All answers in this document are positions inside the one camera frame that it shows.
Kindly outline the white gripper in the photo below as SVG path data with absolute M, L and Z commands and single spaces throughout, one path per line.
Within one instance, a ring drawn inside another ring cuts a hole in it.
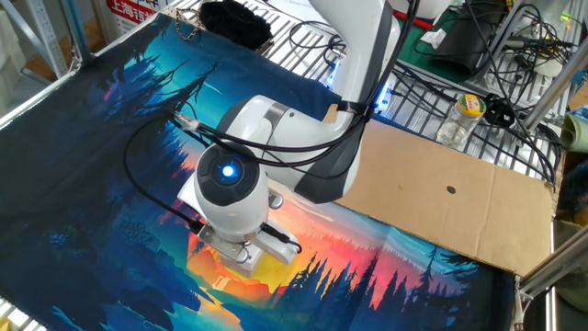
M 178 199 L 196 210 L 206 225 L 198 238 L 237 264 L 265 252 L 289 264 L 298 254 L 296 237 L 268 219 L 268 186 L 262 183 L 242 200 L 219 206 L 204 198 L 196 182 L 187 182 Z

